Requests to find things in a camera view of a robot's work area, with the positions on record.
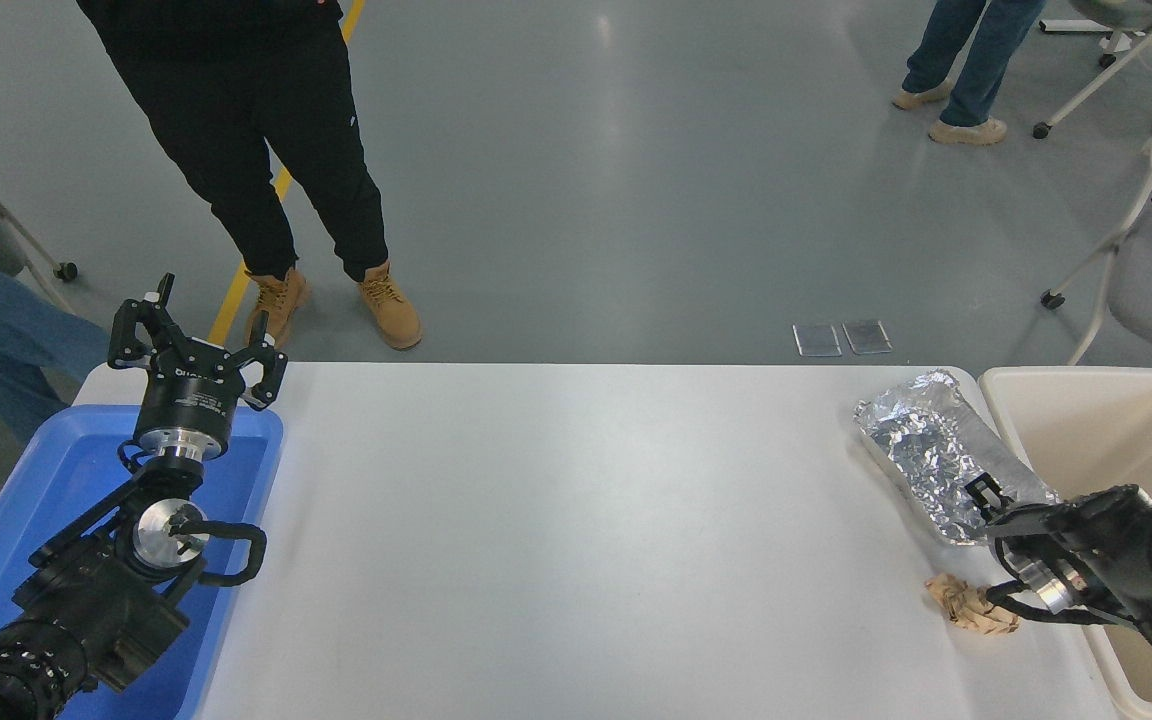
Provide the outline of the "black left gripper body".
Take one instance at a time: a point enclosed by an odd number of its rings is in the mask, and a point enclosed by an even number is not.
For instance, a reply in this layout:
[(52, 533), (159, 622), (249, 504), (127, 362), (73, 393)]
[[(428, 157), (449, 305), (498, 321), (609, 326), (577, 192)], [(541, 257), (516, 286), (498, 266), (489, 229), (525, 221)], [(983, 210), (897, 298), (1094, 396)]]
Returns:
[(227, 351), (188, 338), (182, 347), (156, 348), (147, 361), (147, 389), (134, 432), (188, 429), (230, 433), (238, 396), (247, 388), (237, 370), (221, 367)]

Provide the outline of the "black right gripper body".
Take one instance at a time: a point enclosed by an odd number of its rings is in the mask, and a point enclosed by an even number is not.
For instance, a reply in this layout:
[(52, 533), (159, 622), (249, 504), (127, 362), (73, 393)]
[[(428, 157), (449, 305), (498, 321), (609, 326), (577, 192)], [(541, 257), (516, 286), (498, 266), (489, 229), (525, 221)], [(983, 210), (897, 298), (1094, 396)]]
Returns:
[(1068, 564), (1079, 568), (1079, 559), (1061, 541), (1073, 525), (1078, 503), (1010, 503), (987, 507), (986, 538), (992, 556), (1005, 569), (1018, 569), (1020, 561), (1006, 556), (1018, 555), (1021, 561), (1039, 564)]

